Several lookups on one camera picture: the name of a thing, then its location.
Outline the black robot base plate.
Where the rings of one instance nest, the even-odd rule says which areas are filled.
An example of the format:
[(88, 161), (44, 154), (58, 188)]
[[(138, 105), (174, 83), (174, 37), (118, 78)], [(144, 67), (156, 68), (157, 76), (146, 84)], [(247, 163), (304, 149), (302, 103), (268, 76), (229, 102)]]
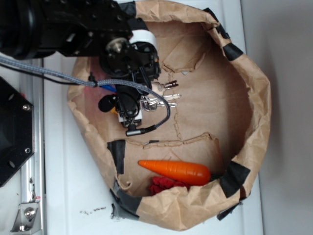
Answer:
[(33, 105), (0, 79), (0, 186), (33, 155)]

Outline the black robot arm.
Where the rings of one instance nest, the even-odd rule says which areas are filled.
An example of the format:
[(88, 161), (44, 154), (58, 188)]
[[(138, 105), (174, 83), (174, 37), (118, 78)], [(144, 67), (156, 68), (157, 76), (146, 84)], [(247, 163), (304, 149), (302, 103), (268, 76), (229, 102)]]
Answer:
[(160, 75), (153, 40), (136, 39), (145, 22), (135, 4), (113, 0), (3, 0), (0, 3), (0, 50), (17, 60), (97, 57), (112, 78), (145, 80)]

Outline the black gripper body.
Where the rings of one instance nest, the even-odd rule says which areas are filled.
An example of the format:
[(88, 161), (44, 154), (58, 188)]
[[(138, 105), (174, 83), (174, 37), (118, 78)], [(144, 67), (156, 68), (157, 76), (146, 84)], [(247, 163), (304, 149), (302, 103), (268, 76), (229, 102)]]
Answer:
[(119, 37), (105, 47), (105, 55), (99, 57), (102, 70), (111, 78), (137, 82), (157, 79), (161, 73), (157, 41), (154, 34), (146, 29), (132, 31), (127, 40)]

